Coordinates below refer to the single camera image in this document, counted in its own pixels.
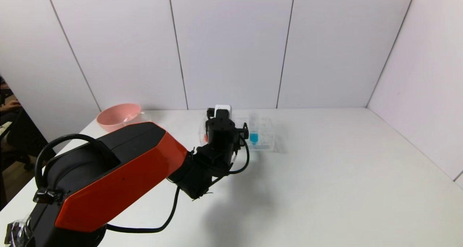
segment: chair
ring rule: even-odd
[[[16,161],[24,163],[24,169],[26,170],[33,169],[34,164],[30,162],[29,155],[37,157],[47,144],[47,141],[24,109],[18,112],[18,117],[2,133],[0,139],[4,138],[7,133],[7,143],[16,150],[1,154],[1,171],[4,171]],[[45,158],[50,159],[55,155],[54,151],[50,151]]]

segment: robotic arm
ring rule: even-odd
[[[96,247],[106,230],[126,233],[162,231],[173,217],[180,189],[192,199],[203,196],[224,176],[242,172],[249,163],[247,125],[236,128],[228,110],[207,110],[208,144],[187,151],[167,131],[152,122],[121,128],[98,139],[66,135],[45,146],[36,163],[36,206],[25,225],[11,223],[5,243],[15,247]],[[48,161],[59,143],[88,143]],[[232,156],[244,146],[243,168],[230,171]],[[156,229],[107,224],[164,178],[178,185],[167,222]]]

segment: red object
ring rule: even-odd
[[[186,155],[187,149],[166,132],[156,147],[66,198],[55,226],[95,231],[176,171]]]

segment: black cable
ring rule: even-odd
[[[47,182],[43,179],[43,174],[42,174],[42,165],[43,165],[43,161],[44,161],[44,159],[43,159],[44,156],[48,153],[48,151],[52,150],[53,147],[57,146],[58,144],[60,144],[62,142],[68,141],[68,140],[85,140],[88,143],[90,143],[91,145],[93,145],[94,148],[96,148],[98,150],[98,152],[103,154],[102,161],[105,161],[109,166],[111,166],[111,165],[115,166],[115,165],[118,164],[118,160],[111,153],[111,150],[109,150],[109,148],[107,148],[102,142],[100,142],[100,141],[98,141],[98,140],[96,140],[96,139],[94,139],[94,138],[92,138],[90,136],[83,135],[83,134],[65,135],[65,136],[59,137],[59,138],[51,141],[47,145],[45,145],[45,147],[43,147],[42,151],[38,155],[37,161],[35,163],[35,183],[36,183],[38,189],[45,188],[47,186]]]
[[[169,218],[167,218],[167,221],[164,222],[164,224],[159,227],[159,228],[127,228],[127,227],[119,227],[119,226],[114,226],[111,224],[106,224],[106,229],[114,232],[120,232],[120,233],[129,233],[129,234],[152,234],[152,233],[158,233],[162,230],[164,230],[172,220],[172,217],[174,217],[175,214],[175,209],[177,208],[177,201],[178,201],[178,194],[180,192],[180,186],[177,186],[177,191],[175,191],[175,198],[174,198],[174,205],[172,206],[172,211],[170,211]]]
[[[198,160],[195,160],[195,158],[192,158],[193,160],[195,160],[197,163],[199,163],[200,165],[203,165],[205,166],[206,168],[209,168],[210,170],[212,171],[215,171],[217,173],[222,173],[224,175],[234,175],[234,174],[238,174],[238,173],[241,173],[243,172],[249,165],[249,148],[248,148],[248,144],[246,143],[246,140],[242,137],[242,136],[239,136],[239,138],[241,139],[241,141],[243,142],[243,144],[245,145],[245,148],[246,148],[246,163],[245,165],[238,169],[238,170],[235,170],[235,171],[223,171],[223,170],[219,170],[211,165],[209,165],[208,163],[203,163],[201,161],[198,161]]]

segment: clear plastic container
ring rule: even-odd
[[[200,125],[199,139],[200,145],[207,144],[207,136],[205,133],[204,119]],[[273,124],[270,118],[258,118],[255,115],[250,115],[248,118],[233,118],[235,127],[243,127],[244,123],[248,124],[249,138],[246,140],[249,150],[273,151],[275,148],[275,133],[273,132]]]

